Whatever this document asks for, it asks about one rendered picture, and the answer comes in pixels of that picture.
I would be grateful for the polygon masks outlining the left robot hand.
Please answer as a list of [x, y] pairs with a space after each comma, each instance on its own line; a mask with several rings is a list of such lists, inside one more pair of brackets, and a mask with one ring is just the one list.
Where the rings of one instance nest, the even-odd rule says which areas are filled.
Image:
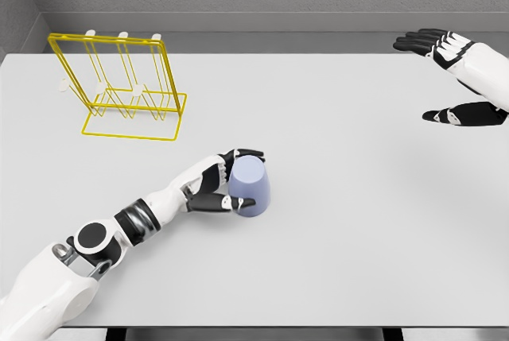
[[184, 195], [187, 212], [239, 212], [241, 208], [253, 207], [256, 204], [255, 199], [217, 193], [218, 189], [230, 180], [234, 163], [247, 156], [254, 156], [262, 163], [265, 162], [262, 151], [232, 149], [197, 162], [172, 180], [169, 187]]

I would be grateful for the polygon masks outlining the lavender blue cup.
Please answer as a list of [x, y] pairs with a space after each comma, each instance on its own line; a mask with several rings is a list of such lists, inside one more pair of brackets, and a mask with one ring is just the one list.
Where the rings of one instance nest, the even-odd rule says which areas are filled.
[[251, 198], [254, 206], [243, 205], [239, 214], [251, 218], [262, 214], [270, 205], [270, 182], [265, 164], [255, 156], [242, 156], [234, 161], [228, 191], [231, 196]]

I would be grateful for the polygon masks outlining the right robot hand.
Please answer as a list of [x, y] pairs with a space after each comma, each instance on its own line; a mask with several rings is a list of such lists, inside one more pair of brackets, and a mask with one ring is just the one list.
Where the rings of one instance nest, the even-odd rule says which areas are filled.
[[453, 126], [499, 126], [509, 118], [509, 58], [489, 45], [443, 29], [419, 29], [397, 37], [393, 48], [431, 59], [464, 87], [484, 97], [422, 114]]

